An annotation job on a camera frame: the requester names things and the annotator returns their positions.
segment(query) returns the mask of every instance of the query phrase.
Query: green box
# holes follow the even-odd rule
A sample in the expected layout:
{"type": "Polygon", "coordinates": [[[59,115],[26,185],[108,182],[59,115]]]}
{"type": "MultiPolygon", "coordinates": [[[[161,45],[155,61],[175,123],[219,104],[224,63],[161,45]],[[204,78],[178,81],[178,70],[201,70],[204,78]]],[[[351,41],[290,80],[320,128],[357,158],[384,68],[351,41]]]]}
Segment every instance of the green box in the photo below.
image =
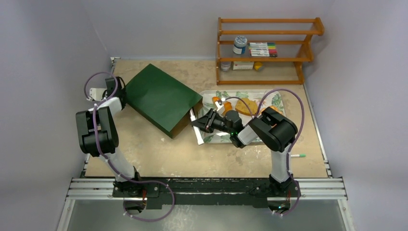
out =
{"type": "Polygon", "coordinates": [[[189,123],[189,110],[197,112],[203,97],[152,64],[126,85],[127,103],[174,138],[189,123]]]}

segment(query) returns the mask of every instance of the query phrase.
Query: jar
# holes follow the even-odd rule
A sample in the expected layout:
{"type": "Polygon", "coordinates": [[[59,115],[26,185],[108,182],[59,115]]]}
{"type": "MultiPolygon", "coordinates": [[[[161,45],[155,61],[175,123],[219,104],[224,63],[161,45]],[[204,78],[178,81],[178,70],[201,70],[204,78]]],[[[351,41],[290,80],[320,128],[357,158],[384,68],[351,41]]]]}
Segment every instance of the jar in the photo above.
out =
{"type": "Polygon", "coordinates": [[[231,68],[231,62],[221,62],[221,70],[228,71],[231,68]]]}
{"type": "Polygon", "coordinates": [[[244,36],[237,36],[234,40],[234,48],[232,50],[235,54],[244,54],[247,43],[248,40],[244,36]]]}

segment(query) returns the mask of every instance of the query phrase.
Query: tabletop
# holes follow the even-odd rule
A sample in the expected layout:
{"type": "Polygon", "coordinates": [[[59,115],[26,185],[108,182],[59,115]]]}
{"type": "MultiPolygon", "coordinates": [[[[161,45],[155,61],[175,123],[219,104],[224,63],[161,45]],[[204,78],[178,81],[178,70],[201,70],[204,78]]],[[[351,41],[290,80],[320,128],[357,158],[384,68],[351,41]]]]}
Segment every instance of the tabletop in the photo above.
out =
{"type": "MultiPolygon", "coordinates": [[[[292,154],[306,154],[292,159],[296,178],[326,178],[319,138],[307,103],[303,85],[216,85],[214,61],[117,60],[114,74],[129,82],[148,64],[153,64],[196,92],[203,90],[251,90],[287,88],[300,96],[305,105],[305,124],[292,154]]],[[[296,75],[294,68],[280,69],[296,75]]],[[[280,91],[286,116],[298,127],[301,109],[297,99],[280,91]]],[[[271,172],[269,149],[259,143],[238,149],[230,143],[197,145],[192,127],[186,127],[174,139],[169,138],[147,119],[126,106],[114,116],[119,148],[140,175],[146,177],[268,177],[271,172]]],[[[85,176],[113,176],[98,158],[90,158],[85,176]]]]}

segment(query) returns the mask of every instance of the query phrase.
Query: gray wall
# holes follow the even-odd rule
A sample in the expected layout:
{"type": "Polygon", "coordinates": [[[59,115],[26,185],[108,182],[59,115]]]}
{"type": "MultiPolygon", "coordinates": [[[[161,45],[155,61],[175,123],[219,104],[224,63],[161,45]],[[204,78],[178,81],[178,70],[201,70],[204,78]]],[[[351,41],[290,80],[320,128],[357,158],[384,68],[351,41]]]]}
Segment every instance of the gray wall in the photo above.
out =
{"type": "Polygon", "coordinates": [[[214,58],[217,19],[315,18],[334,0],[82,0],[111,56],[214,58]]]}
{"type": "Polygon", "coordinates": [[[109,68],[79,0],[0,3],[0,230],[55,230],[85,155],[82,86],[109,68]]]}
{"type": "Polygon", "coordinates": [[[358,230],[408,230],[408,2],[337,0],[306,80],[358,230]]]}

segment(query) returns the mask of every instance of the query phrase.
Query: marker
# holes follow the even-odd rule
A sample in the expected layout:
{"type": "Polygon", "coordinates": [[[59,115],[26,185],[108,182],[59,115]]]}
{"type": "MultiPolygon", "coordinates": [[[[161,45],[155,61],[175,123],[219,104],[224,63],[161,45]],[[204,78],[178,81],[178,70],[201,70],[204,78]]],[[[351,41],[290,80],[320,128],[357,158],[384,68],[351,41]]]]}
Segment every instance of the marker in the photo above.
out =
{"type": "Polygon", "coordinates": [[[291,155],[291,158],[306,157],[306,154],[291,155]]]}

